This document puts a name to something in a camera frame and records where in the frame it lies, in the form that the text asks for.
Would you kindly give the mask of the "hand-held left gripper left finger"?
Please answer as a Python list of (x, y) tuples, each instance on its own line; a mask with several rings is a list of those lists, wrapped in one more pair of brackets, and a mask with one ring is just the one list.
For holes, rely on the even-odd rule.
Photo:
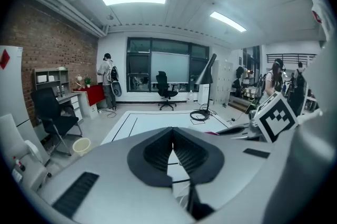
[(40, 197), (75, 224), (191, 224), (172, 186), (149, 186), (129, 168), (127, 155), (159, 129), (98, 146), (54, 176)]

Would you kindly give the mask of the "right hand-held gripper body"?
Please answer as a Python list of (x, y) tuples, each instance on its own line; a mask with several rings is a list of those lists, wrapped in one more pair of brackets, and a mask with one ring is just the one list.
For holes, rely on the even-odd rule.
[(275, 92), (249, 112), (249, 138), (274, 143), (281, 132), (297, 127), (298, 120), (293, 110), (282, 96)]

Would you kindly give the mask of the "person's right forearm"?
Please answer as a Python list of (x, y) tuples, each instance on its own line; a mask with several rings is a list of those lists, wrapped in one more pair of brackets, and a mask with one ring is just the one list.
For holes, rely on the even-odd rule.
[(294, 132), (263, 224), (337, 224), (337, 42), (326, 43), (306, 71), (323, 114)]

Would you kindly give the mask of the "cream plastic basket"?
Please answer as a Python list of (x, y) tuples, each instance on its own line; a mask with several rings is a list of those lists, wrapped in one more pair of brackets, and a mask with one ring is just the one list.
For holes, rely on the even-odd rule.
[(72, 148), (76, 154), (83, 156), (91, 150), (91, 141), (82, 137), (73, 143)]

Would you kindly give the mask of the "white water dispenser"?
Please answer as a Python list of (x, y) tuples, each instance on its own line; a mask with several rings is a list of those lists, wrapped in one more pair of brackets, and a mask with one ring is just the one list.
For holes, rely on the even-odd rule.
[(198, 104), (200, 105), (207, 104), (209, 99), (209, 90), (210, 90), (209, 84), (199, 85), (199, 93), (197, 99)]

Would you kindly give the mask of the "grey locker cabinet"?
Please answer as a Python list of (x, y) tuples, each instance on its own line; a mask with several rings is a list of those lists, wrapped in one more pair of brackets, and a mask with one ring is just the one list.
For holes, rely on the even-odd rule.
[(233, 64), (223, 60), (216, 60), (212, 67), (213, 84), (211, 85), (211, 99), (214, 104), (227, 104), (233, 81)]

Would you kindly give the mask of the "black floor lamp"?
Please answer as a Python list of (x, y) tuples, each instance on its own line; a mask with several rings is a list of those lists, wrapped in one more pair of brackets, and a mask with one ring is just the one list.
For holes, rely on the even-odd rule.
[(211, 84), (213, 83), (213, 78), (212, 78), (212, 66), (216, 60), (217, 55), (215, 53), (212, 54), (210, 57), (209, 61), (207, 62), (205, 68), (199, 75), (196, 84), (197, 85), (208, 85), (209, 90), (208, 90), (208, 96), (207, 96), (207, 103), (206, 103), (206, 109), (198, 109), (190, 112), (190, 117), (192, 120), (196, 121), (206, 121), (210, 117), (210, 92), (211, 92)]

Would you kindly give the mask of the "small red capped bottle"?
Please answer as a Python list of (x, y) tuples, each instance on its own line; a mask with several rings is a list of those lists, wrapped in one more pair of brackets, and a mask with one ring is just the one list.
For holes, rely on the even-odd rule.
[(21, 170), (21, 171), (25, 171), (25, 166), (22, 164), (22, 162), (16, 158), (15, 156), (13, 157), (14, 161), (15, 161), (15, 164), (16, 166)]

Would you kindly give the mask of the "black headrest office chair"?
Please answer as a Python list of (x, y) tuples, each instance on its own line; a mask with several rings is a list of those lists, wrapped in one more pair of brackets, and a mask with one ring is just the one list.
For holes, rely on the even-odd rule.
[(158, 75), (156, 75), (156, 80), (158, 94), (165, 100), (164, 102), (158, 104), (158, 106), (161, 105), (160, 110), (162, 110), (163, 107), (171, 107), (171, 109), (174, 110), (174, 107), (172, 106), (172, 102), (170, 102), (170, 100), (172, 97), (178, 95), (178, 91), (174, 90), (174, 86), (172, 86), (172, 89), (169, 90), (167, 75), (164, 71), (158, 72)]

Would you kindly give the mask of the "flat white box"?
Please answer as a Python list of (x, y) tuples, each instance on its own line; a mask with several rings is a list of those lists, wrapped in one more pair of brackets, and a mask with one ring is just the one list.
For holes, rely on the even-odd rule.
[(12, 170), (12, 177), (17, 183), (20, 183), (23, 178), (23, 176), (16, 169)]

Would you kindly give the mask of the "red topped white cabinet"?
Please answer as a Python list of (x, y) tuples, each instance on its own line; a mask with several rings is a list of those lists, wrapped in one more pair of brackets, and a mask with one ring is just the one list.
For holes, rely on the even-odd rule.
[(72, 92), (78, 95), (82, 116), (94, 119), (98, 115), (97, 104), (105, 100), (103, 87), (101, 85), (93, 85), (89, 88), (77, 89)]

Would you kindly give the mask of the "black visitor chair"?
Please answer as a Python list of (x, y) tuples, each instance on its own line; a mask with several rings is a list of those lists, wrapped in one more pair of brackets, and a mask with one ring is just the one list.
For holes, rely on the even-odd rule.
[(64, 137), (74, 126), (79, 127), (79, 118), (75, 115), (72, 105), (60, 104), (51, 88), (38, 89), (31, 93), (35, 115), (42, 122), (45, 132), (58, 138), (54, 151), (71, 156), (71, 150)]

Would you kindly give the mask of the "person's white printed shirt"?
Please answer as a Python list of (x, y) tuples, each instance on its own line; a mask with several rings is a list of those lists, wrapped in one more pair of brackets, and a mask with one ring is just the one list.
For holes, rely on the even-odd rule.
[(328, 0), (312, 0), (311, 11), (315, 20), (322, 26), (325, 39), (328, 42), (335, 30), (335, 19)]

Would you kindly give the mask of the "black framed window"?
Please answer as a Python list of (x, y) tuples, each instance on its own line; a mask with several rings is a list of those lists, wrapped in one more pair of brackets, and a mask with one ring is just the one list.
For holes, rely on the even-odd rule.
[(156, 77), (166, 73), (169, 89), (197, 92), (195, 84), (210, 57), (210, 48), (195, 43), (152, 37), (129, 37), (126, 50), (128, 92), (157, 92)]

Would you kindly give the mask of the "white refrigerator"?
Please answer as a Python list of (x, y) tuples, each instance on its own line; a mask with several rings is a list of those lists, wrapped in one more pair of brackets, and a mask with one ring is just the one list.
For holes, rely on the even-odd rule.
[(6, 49), (10, 60), (5, 69), (0, 67), (0, 117), (11, 114), (17, 127), (29, 125), (22, 86), (22, 53), (16, 46), (0, 45), (0, 58)]

